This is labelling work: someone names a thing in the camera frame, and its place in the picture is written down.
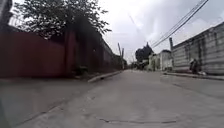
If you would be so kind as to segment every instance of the road edge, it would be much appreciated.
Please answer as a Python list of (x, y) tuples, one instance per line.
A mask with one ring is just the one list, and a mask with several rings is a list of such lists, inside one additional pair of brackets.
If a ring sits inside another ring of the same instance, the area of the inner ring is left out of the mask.
[(164, 72), (163, 75), (224, 81), (224, 77), (220, 77), (220, 76), (203, 76), (203, 75), (183, 74), (183, 73), (168, 73), (168, 72)]
[(122, 73), (122, 72), (123, 72), (123, 71), (116, 71), (116, 72), (111, 72), (111, 73), (107, 73), (107, 74), (99, 75), (99, 76), (96, 76), (96, 77), (94, 77), (94, 78), (89, 79), (89, 80), (88, 80), (88, 83), (94, 83), (94, 82), (97, 82), (97, 81), (106, 79), (106, 78), (108, 78), (108, 77), (111, 77), (111, 76), (120, 74), (120, 73)]

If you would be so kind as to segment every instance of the electrical wire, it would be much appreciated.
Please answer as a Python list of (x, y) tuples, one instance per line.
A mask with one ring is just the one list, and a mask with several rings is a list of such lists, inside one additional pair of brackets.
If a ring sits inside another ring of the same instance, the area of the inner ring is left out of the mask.
[(153, 48), (157, 47), (159, 44), (168, 39), (176, 31), (178, 31), (182, 26), (184, 26), (209, 0), (201, 0), (187, 15), (185, 15), (174, 27), (170, 29), (166, 34), (164, 34), (159, 41), (152, 45)]

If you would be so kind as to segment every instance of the gray wall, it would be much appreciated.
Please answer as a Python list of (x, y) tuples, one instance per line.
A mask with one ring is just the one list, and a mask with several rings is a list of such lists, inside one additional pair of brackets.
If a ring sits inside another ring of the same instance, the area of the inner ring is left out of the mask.
[(191, 59), (209, 74), (224, 74), (224, 23), (174, 46), (174, 70), (186, 71)]

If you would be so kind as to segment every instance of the cloudy sky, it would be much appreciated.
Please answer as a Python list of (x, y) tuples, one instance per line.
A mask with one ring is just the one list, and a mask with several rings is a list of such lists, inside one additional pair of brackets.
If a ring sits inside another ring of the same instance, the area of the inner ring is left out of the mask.
[[(153, 44), (173, 27), (200, 0), (99, 0), (100, 6), (109, 13), (102, 16), (113, 31), (104, 39), (118, 54), (117, 43), (125, 48), (128, 62), (136, 49)], [(210, 0), (184, 27), (172, 37), (178, 44), (201, 31), (224, 21), (224, 0)], [(169, 49), (168, 41), (153, 48), (155, 52)]]

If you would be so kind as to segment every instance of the vegetation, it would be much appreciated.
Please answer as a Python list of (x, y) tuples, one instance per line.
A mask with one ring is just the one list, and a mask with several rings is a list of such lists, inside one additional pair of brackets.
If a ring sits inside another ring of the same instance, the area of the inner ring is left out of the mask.
[(139, 48), (136, 52), (135, 52), (135, 57), (137, 59), (138, 62), (142, 62), (143, 60), (148, 60), (149, 55), (153, 54), (153, 50), (152, 48), (148, 45), (144, 46), (142, 49)]
[(34, 32), (47, 39), (60, 36), (77, 19), (85, 17), (91, 25), (104, 34), (107, 22), (100, 19), (100, 14), (108, 11), (98, 5), (98, 0), (25, 0), (15, 3), (15, 12), (22, 15), (25, 23), (21, 25), (28, 32)]

